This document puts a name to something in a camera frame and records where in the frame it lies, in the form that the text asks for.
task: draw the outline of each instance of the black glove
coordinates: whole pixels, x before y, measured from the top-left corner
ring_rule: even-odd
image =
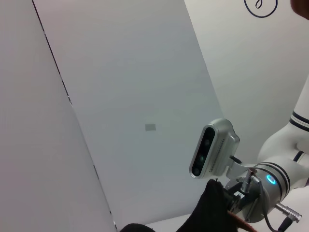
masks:
[[[120,232],[154,232],[147,226],[129,224]],[[227,212],[222,185],[210,180],[188,220],[177,232],[237,232],[235,220]]]

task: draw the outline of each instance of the white surface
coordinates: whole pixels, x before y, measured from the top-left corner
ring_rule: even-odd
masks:
[[[247,1],[257,14],[275,0]],[[309,73],[309,21],[289,0],[264,19],[243,0],[186,0],[186,6],[225,118],[240,137],[236,156],[256,162],[265,140],[284,127]]]
[[[0,231],[114,232],[31,1],[0,1]]]
[[[309,226],[309,220],[308,220],[308,208],[309,208],[309,202],[308,202],[308,194],[309,194],[309,188],[298,188],[294,189],[282,202],[285,206],[288,206],[295,211],[299,212],[303,215],[303,218],[299,223],[294,222],[290,228],[287,230],[287,232],[292,231],[308,231]],[[155,232],[175,232],[177,231],[182,224],[189,218],[190,215],[185,215],[181,217],[172,218],[169,220],[159,221],[156,223],[149,224],[150,228],[153,228]],[[278,210],[273,210],[268,215],[270,224],[274,229],[277,229],[282,221],[284,220],[285,216],[279,212]],[[257,223],[251,224],[257,231],[259,232],[266,232],[270,231],[269,228],[266,225],[265,220],[262,220]]]
[[[191,212],[190,161],[222,113],[184,2],[35,3],[117,227]]]

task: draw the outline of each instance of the cable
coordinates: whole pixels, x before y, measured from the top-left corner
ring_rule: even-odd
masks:
[[[289,217],[286,217],[283,223],[279,226],[279,231],[286,231],[287,228],[293,223],[293,220]]]
[[[255,13],[253,13],[253,12],[249,9],[246,0],[244,0],[244,2],[245,2],[245,6],[246,6],[247,10],[250,12],[250,14],[252,14],[253,16],[255,16],[255,17],[257,17],[257,18],[267,18],[268,16],[271,16],[271,15],[275,12],[275,10],[277,9],[277,7],[278,7],[278,0],[276,0],[276,5],[275,5],[275,8],[272,10],[272,12],[270,12],[269,14],[267,14],[267,15],[265,15],[265,16],[259,16],[259,15],[256,15]],[[256,2],[256,4],[255,4],[255,7],[256,7],[257,9],[260,9],[261,6],[262,6],[262,4],[263,4],[263,0],[257,0],[257,2]]]
[[[267,226],[269,227],[269,229],[272,232],[280,232],[275,230],[274,228],[272,228],[272,226],[270,225],[270,222],[268,220],[268,216],[267,216],[267,210],[266,210],[266,203],[265,203],[265,196],[264,196],[264,189],[263,189],[263,185],[262,182],[259,182],[259,187],[260,187],[260,196],[261,196],[261,202],[262,202],[262,209],[263,209],[263,214],[264,214],[264,218],[266,221]]]

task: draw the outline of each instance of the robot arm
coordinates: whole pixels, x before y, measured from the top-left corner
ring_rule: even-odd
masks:
[[[232,124],[226,119],[214,120],[203,129],[190,165],[191,176],[221,176],[228,168],[230,181],[224,190],[231,212],[241,214],[247,222],[265,218],[272,231],[276,230],[267,214],[274,208],[287,216],[283,224],[298,222],[301,215],[280,202],[291,190],[308,183],[309,155],[297,148],[301,140],[309,139],[308,104],[309,78],[289,123],[264,143],[258,164],[242,164],[235,158],[239,137]]]
[[[297,148],[302,140],[309,141],[309,77],[297,101],[289,123],[266,140],[258,155],[258,161],[272,161],[282,165],[288,173],[290,189],[302,188],[308,185],[307,170],[309,169],[309,155]]]

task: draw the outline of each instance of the black stripe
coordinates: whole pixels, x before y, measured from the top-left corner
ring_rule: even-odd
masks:
[[[299,151],[296,156],[294,157],[293,161],[297,162],[300,158],[300,156],[303,154],[304,152],[303,151]]]
[[[284,180],[284,183],[285,183],[285,186],[286,186],[285,187],[285,196],[284,196],[284,197],[286,197],[286,195],[288,195],[288,182],[286,180],[286,177],[282,174],[281,170],[279,170],[278,168],[276,168],[276,167],[274,167],[274,166],[272,166],[268,163],[259,163],[258,165],[264,165],[264,166],[270,167],[270,168],[276,170],[282,176],[282,179]]]
[[[40,19],[40,16],[39,16],[39,13],[38,13],[37,7],[35,6],[35,4],[34,4],[34,1],[33,1],[33,0],[32,0],[32,4],[33,4],[33,7],[34,7],[34,9],[35,9],[35,12],[37,13],[37,16],[38,16],[38,19],[39,19],[40,25],[41,25],[41,27],[42,27],[42,30],[44,31],[44,34],[45,34],[45,39],[46,39],[46,41],[47,41],[47,44],[48,44],[49,50],[50,50],[50,52],[52,53],[52,56],[53,56],[53,59],[54,59],[55,65],[56,65],[57,70],[58,70],[58,73],[60,74],[60,71],[59,71],[59,68],[58,68],[58,65],[57,65],[56,59],[55,59],[55,57],[54,57],[54,54],[53,54],[52,48],[50,47],[50,44],[49,44],[48,39],[47,39],[47,37],[46,37],[46,33],[45,33],[45,30],[44,30],[44,27],[43,27],[42,21],[41,21],[41,19]]]
[[[230,159],[232,159],[235,163],[242,164],[241,161],[234,156],[230,156]]]
[[[295,113],[295,111],[293,111],[292,115],[293,115],[294,117],[296,117],[297,119],[299,119],[299,120],[301,120],[301,121],[303,121],[303,122],[309,124],[309,119],[306,119],[306,118],[304,118],[304,117],[298,115],[297,113]]]
[[[286,178],[288,179],[288,183],[289,183],[289,191],[288,192],[290,192],[291,181],[290,181],[289,175],[286,173],[286,171],[276,163],[272,163],[272,162],[263,162],[263,163],[269,163],[269,164],[272,164],[272,165],[276,166],[277,168],[281,169],[281,171],[285,174]]]
[[[304,130],[304,131],[308,131],[309,132],[309,128],[308,127],[304,127],[303,125],[298,124],[297,122],[295,122],[293,119],[290,118],[290,123],[293,124],[294,126]]]
[[[96,171],[96,174],[97,174],[97,178],[98,178],[98,180],[100,180],[100,178],[99,178],[99,176],[98,176],[98,172],[97,172],[97,169],[96,169],[95,165],[93,165],[93,167],[94,167],[94,169],[95,169],[95,171]]]
[[[281,184],[280,184],[279,180],[277,179],[277,177],[273,173],[271,173],[271,171],[269,171],[267,169],[264,169],[264,168],[255,168],[255,169],[259,169],[259,170],[262,170],[264,172],[267,172],[268,174],[270,174],[276,180],[276,182],[278,183],[279,189],[280,189],[280,202],[281,202],[281,200],[282,200],[282,187],[281,187]]]

